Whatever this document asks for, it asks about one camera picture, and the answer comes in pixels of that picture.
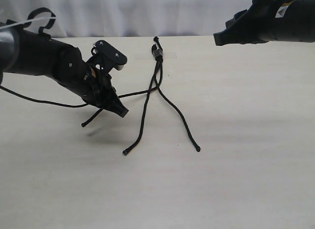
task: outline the white backdrop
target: white backdrop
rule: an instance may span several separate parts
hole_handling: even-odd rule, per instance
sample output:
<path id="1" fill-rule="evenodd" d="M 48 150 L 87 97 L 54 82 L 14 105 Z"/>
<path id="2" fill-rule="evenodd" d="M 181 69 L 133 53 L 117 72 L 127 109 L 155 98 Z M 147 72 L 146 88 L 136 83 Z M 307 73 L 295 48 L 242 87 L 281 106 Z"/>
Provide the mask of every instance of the white backdrop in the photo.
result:
<path id="1" fill-rule="evenodd" d="M 57 37 L 212 35 L 252 0 L 0 0 L 0 21 L 39 7 L 58 16 Z"/>

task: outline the table surface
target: table surface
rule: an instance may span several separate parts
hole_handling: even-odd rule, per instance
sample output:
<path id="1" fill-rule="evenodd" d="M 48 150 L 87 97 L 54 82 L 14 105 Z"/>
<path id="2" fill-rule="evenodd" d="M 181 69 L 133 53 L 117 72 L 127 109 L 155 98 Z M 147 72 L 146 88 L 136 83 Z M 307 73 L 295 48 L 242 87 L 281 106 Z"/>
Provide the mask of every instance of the table surface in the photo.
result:
<path id="1" fill-rule="evenodd" d="M 84 59 L 102 38 L 61 39 Z M 128 56 L 113 70 L 118 94 L 146 89 L 153 38 L 105 38 Z M 123 100 L 125 118 L 67 109 L 1 92 L 0 224 L 6 229 L 314 229 L 313 44 L 216 47 L 211 36 L 162 37 L 162 90 Z M 45 77 L 5 74 L 24 95 L 81 104 Z"/>

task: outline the sticker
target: sticker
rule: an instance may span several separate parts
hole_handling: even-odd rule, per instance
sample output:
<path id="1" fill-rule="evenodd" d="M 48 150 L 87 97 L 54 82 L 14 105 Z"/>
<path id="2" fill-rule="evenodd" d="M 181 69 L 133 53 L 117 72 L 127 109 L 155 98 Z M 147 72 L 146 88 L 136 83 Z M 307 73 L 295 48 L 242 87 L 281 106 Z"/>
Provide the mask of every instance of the sticker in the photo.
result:
<path id="1" fill-rule="evenodd" d="M 279 8 L 279 10 L 277 11 L 276 18 L 282 18 L 282 17 L 285 15 L 285 13 L 286 13 L 287 9 L 289 8 L 289 6 L 290 6 L 294 1 L 288 2 L 288 3 L 284 3 L 284 4 Z"/>

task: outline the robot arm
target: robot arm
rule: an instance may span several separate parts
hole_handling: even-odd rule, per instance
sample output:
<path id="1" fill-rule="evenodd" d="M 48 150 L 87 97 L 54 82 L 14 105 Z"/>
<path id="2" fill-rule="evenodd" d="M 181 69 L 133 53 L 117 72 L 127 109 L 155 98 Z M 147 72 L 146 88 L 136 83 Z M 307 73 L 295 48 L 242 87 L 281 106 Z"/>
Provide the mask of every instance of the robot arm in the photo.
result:
<path id="1" fill-rule="evenodd" d="M 50 10 L 40 8 L 30 17 L 42 12 Z M 53 26 L 54 19 L 46 27 L 41 27 L 38 34 L 25 30 L 29 23 L 1 29 L 13 23 L 0 23 L 0 83 L 3 72 L 44 75 L 80 96 L 87 104 L 121 117 L 128 113 L 111 84 L 109 74 L 113 68 L 121 70 L 124 67 L 127 63 L 124 54 L 100 40 L 92 49 L 92 57 L 84 62 L 78 48 L 54 40 L 43 32 L 43 29 Z"/>
<path id="2" fill-rule="evenodd" d="M 315 0 L 253 0 L 214 34 L 217 46 L 269 41 L 315 42 Z"/>

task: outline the white curtain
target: white curtain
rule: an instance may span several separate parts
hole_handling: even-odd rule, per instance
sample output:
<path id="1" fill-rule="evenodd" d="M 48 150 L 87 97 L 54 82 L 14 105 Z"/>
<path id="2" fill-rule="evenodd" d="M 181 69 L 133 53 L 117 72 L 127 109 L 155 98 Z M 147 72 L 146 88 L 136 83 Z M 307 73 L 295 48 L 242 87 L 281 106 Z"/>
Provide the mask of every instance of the white curtain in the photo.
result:
<path id="1" fill-rule="evenodd" d="M 49 31 L 55 37 L 211 35 L 251 4 L 252 0 L 0 0 L 0 21 L 25 20 L 44 6 L 58 17 Z M 36 31 L 38 24 L 30 29 Z"/>

